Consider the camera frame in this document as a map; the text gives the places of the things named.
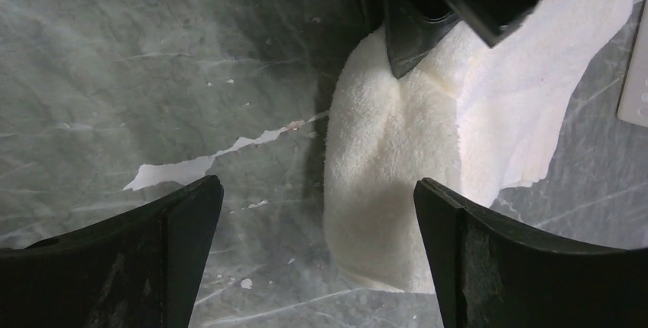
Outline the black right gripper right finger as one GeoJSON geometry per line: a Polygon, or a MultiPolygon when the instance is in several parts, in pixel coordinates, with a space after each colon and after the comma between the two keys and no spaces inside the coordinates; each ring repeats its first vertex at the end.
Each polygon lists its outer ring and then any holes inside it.
{"type": "Polygon", "coordinates": [[[645,327],[647,251],[568,239],[430,178],[413,200],[446,327],[645,327]]]}

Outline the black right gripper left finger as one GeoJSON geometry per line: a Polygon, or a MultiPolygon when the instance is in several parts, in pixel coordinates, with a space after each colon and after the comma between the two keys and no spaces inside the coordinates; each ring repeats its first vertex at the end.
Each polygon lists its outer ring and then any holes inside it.
{"type": "Polygon", "coordinates": [[[154,202],[1,251],[3,327],[186,327],[222,209],[210,175],[154,202]]]}

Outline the white towel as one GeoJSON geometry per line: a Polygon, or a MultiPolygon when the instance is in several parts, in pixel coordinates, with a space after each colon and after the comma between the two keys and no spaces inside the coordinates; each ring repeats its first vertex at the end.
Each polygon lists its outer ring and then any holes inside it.
{"type": "Polygon", "coordinates": [[[576,86],[633,3],[542,0],[492,48],[459,23],[399,79],[384,28],[364,38],[329,110],[323,228],[337,269],[370,289],[433,293],[416,183],[488,207],[544,179],[576,86]]]}

